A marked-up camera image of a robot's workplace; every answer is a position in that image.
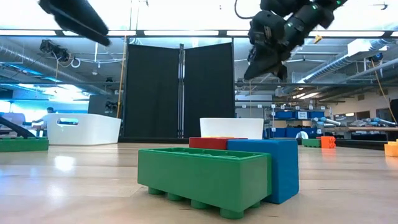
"green toy block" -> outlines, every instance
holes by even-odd
[[[301,143],[305,147],[321,147],[320,139],[302,139]]]
[[[138,183],[150,194],[167,194],[191,206],[219,207],[222,217],[238,219],[271,194],[271,155],[212,149],[141,149]]]
[[[47,138],[23,137],[1,138],[0,152],[26,152],[26,151],[48,151],[49,140]]]

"person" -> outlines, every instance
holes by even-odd
[[[32,121],[32,123],[40,123],[40,122],[43,122],[43,124],[42,124],[43,136],[47,136],[47,118],[48,118],[47,115],[50,114],[50,113],[54,113],[54,108],[48,107],[48,108],[47,108],[47,114],[46,114],[46,115],[44,115],[42,118],[40,118],[40,119],[38,119],[38,120]]]

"table surface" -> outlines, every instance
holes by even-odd
[[[137,150],[168,144],[51,146],[0,154],[0,223],[232,223],[218,210],[149,195]],[[366,149],[299,148],[300,193],[234,223],[397,223],[398,158]]]

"white plastic tub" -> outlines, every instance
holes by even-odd
[[[60,124],[60,121],[74,124]],[[98,114],[49,114],[47,135],[51,145],[112,144],[118,142],[120,124],[120,119]]]
[[[200,118],[202,137],[234,137],[262,139],[261,118]]]

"black divider screen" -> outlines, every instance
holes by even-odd
[[[176,138],[179,49],[129,45],[124,137]]]
[[[234,118],[232,43],[187,49],[184,137],[200,136],[200,118]]]

